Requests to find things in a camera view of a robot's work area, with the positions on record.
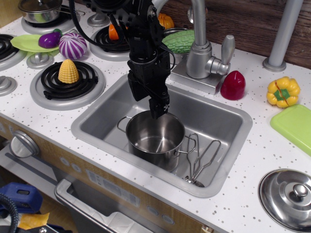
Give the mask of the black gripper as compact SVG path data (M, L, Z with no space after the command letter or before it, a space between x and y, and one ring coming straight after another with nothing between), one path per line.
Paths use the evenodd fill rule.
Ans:
M136 101L150 96L149 107L153 119L158 119L168 112L170 97L165 81L170 74L170 55L159 50L157 57L149 62L127 62L130 71L128 82Z

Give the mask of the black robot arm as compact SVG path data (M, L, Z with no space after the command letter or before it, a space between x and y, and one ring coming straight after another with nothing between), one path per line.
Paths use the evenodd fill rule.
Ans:
M163 44L164 28L150 0L92 0L91 9L107 14L129 44L128 82L133 97L147 96L154 119L166 114L170 97L166 79L171 72L170 51Z

